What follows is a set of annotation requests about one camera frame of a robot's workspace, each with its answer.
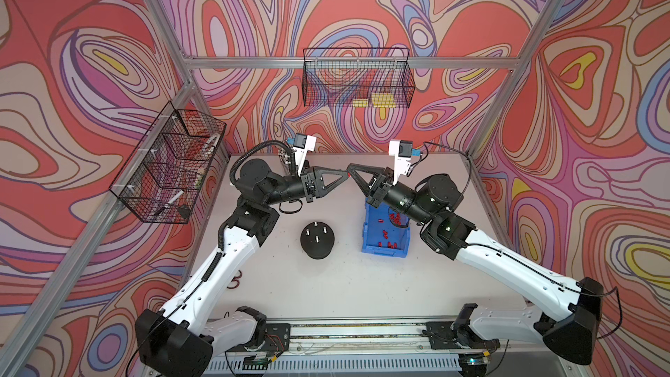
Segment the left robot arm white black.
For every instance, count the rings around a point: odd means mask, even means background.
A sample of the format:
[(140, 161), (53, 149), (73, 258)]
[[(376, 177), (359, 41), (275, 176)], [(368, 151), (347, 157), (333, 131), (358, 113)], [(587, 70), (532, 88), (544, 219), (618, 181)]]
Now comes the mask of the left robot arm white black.
[(230, 168), (240, 196), (217, 231), (216, 247), (176, 295), (156, 312), (145, 310), (134, 325), (139, 361), (162, 376), (201, 376), (219, 354), (263, 347), (264, 314), (242, 306), (211, 321), (216, 303), (270, 237), (277, 206), (325, 197), (348, 178), (342, 169), (300, 170), (294, 149), (282, 141), (265, 141), (240, 156)]

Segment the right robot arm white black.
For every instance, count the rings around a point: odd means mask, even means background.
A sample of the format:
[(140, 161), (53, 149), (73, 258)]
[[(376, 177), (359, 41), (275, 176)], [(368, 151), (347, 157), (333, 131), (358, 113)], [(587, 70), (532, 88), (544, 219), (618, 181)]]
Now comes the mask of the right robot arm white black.
[(410, 188), (389, 168), (352, 163), (347, 172), (370, 206), (385, 204), (420, 225), (420, 239), (436, 254), (486, 273), (529, 301), (516, 311), (464, 305), (452, 324), (459, 344), (523, 341), (541, 344), (571, 363), (591, 364), (602, 319), (602, 284), (552, 272), (455, 214), (462, 196), (447, 174), (428, 176)]

